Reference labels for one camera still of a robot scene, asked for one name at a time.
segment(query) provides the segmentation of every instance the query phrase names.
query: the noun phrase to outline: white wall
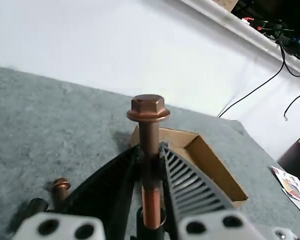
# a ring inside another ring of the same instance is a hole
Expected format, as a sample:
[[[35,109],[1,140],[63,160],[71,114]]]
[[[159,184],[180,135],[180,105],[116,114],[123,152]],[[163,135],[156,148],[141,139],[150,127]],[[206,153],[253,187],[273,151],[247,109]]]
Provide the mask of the white wall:
[[[216,116],[274,58],[178,0],[0,0],[0,66]],[[277,159],[300,136],[300,79],[282,73],[231,109]]]

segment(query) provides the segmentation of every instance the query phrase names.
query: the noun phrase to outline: copper bolt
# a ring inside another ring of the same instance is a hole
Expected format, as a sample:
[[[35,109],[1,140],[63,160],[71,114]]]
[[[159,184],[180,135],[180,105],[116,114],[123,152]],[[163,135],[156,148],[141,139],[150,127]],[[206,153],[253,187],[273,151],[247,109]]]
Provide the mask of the copper bolt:
[[[68,197],[67,190],[71,187],[70,182],[65,177],[60,177],[54,180],[52,184],[52,198],[54,202],[54,207],[58,208],[63,200]]]
[[[162,96],[144,94],[131,100],[131,110],[127,117],[139,122],[140,148],[142,160],[142,208],[143,223],[150,229],[157,229],[161,223],[159,163],[159,122],[169,117]]]

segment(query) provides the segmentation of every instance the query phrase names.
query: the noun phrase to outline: brown cardboard box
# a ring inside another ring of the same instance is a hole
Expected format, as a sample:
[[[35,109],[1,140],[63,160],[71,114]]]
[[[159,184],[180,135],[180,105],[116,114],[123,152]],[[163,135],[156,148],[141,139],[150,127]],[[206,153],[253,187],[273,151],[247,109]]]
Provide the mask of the brown cardboard box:
[[[169,128],[159,129],[160,142],[169,147],[207,174],[233,201],[235,207],[243,205],[248,196],[231,175],[225,164],[216,156],[211,147],[197,133]],[[130,146],[139,143],[139,128],[135,127]]]
[[[238,0],[213,0],[213,1],[219,4],[220,6],[224,7],[225,9],[227,9],[229,12],[231,12],[232,9],[234,9],[235,5],[238,2]]]

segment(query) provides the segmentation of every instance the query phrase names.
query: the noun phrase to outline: bolt thread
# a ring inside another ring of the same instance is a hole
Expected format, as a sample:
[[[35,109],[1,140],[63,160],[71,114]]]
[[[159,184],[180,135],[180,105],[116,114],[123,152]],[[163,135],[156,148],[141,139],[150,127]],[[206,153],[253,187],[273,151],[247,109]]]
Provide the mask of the bolt thread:
[[[149,229],[160,227],[160,190],[145,189],[142,186],[143,223]]]

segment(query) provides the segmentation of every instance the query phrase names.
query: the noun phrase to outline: gray carpet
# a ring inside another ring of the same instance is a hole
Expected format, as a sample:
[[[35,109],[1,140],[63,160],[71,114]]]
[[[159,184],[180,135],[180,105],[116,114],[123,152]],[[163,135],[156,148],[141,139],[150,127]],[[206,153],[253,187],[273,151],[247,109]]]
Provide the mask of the gray carpet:
[[[127,147],[135,123],[130,97],[0,68],[0,240],[12,216],[31,198],[50,201],[46,183],[66,177],[76,188]],[[290,227],[300,237],[300,211],[268,167],[277,163],[238,121],[169,107],[162,125],[197,132],[249,195],[240,208],[253,223]],[[127,236],[135,232],[140,196],[134,194]]]

